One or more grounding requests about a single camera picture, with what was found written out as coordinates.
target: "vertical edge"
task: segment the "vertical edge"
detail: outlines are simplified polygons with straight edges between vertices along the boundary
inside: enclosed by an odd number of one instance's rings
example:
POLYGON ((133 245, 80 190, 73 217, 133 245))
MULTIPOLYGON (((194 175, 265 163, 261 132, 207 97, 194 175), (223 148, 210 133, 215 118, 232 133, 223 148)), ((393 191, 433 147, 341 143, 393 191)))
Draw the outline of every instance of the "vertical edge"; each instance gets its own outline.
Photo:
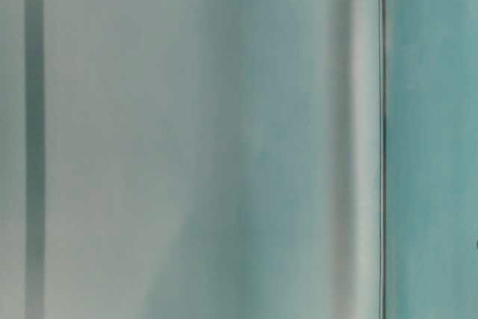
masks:
POLYGON ((25 0, 25 114, 25 319, 43 319, 45 285, 43 0, 25 0))
POLYGON ((387 116, 386 116, 386 0, 379 0, 379 73, 380 73, 380 309, 386 319, 386 250, 387 250, 387 116))

